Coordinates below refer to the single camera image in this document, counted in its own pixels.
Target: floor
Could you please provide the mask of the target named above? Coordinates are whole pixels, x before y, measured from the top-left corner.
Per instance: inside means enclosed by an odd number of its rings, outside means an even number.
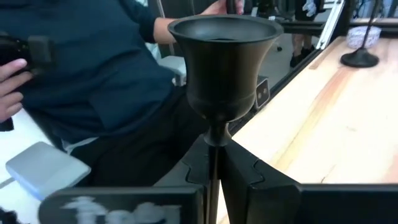
[[[326,22],[329,13],[330,11],[321,13],[315,18],[315,20]],[[314,37],[314,45],[316,45],[317,42],[318,39]],[[289,62],[293,52],[291,34],[282,34],[279,37],[278,43],[283,48],[282,51],[278,52],[277,46],[274,45],[268,51],[260,71],[260,76],[268,77],[271,88],[290,71]]]

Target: dark blue shirt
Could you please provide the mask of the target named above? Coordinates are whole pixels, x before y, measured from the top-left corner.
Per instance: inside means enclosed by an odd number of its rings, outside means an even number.
[[[0,30],[55,42],[56,69],[21,92],[24,107],[44,115],[63,140],[134,131],[172,91],[173,73],[145,46],[154,42],[155,17],[126,2],[127,8],[118,0],[0,0]]]

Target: hand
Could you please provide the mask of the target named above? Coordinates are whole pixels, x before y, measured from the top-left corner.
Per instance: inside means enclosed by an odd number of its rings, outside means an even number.
[[[307,0],[303,6],[303,11],[307,12],[307,16],[311,17],[317,13],[317,5],[312,0]]]
[[[18,59],[0,67],[0,123],[7,120],[22,109],[21,93],[13,92],[16,88],[29,81],[32,74],[23,72],[10,76],[26,66],[26,61]]]
[[[209,6],[201,15],[225,15],[226,14],[226,1],[218,0]],[[236,12],[243,14],[243,0],[235,0]]]

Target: person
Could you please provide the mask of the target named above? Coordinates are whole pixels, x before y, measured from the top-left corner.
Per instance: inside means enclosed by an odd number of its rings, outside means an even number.
[[[312,22],[320,12],[319,0],[298,0],[295,2],[295,20]],[[313,50],[312,36],[305,34],[292,34],[293,55],[290,67],[296,67]]]
[[[167,26],[135,0],[2,0],[0,29],[55,42],[57,67],[32,78],[19,59],[0,67],[0,122],[22,107],[40,115],[64,150],[91,167],[84,186],[156,183],[208,129],[184,87],[146,42],[169,44]],[[243,12],[242,0],[236,0]],[[226,0],[202,15],[226,14]]]

